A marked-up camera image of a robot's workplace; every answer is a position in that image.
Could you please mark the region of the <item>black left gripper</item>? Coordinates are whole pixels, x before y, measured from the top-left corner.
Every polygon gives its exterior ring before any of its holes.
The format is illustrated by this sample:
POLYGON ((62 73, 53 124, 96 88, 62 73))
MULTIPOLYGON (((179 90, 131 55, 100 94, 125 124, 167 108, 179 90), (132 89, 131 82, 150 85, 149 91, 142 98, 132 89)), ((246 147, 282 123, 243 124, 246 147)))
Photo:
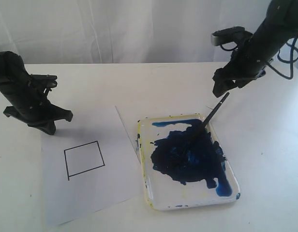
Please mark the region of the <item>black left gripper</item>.
POLYGON ((53 105, 47 98, 56 84, 47 84, 41 87, 4 84, 3 96, 10 102, 3 114, 26 123, 30 127, 54 135, 55 121, 64 119, 70 122, 73 113, 70 110, 53 105))

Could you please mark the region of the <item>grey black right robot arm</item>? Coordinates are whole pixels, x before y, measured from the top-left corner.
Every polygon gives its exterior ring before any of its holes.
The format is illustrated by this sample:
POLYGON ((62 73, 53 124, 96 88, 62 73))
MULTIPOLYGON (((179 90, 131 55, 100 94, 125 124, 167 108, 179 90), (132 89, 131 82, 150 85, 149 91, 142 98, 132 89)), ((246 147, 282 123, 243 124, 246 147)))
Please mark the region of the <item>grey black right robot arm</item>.
POLYGON ((298 0, 272 0, 266 17, 255 33, 244 27, 231 27, 211 34, 211 43, 223 47, 228 43, 231 59, 215 71, 213 94, 220 97, 234 88, 243 88, 248 83, 266 74, 273 57, 290 39, 298 38, 298 0))

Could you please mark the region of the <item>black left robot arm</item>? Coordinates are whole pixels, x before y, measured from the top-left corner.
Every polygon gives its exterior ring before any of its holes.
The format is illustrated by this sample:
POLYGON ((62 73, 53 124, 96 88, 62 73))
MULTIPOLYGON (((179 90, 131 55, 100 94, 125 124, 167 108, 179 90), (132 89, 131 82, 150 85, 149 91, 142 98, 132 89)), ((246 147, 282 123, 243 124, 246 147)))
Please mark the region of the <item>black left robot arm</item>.
POLYGON ((55 121, 70 122, 73 118, 72 111, 53 105, 47 98, 57 86, 56 79, 56 75, 29 74, 20 55, 0 52, 0 92, 12 104, 3 114, 54 135, 55 121))

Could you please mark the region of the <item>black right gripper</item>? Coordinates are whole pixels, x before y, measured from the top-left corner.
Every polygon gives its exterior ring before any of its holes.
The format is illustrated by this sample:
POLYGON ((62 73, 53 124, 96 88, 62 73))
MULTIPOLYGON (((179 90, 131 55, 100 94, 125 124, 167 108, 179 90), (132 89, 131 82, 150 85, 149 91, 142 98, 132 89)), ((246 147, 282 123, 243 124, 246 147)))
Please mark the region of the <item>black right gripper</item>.
POLYGON ((243 45, 232 51, 230 61, 215 71, 213 94, 221 97, 234 88, 243 88, 248 83, 266 74, 267 47, 243 45))

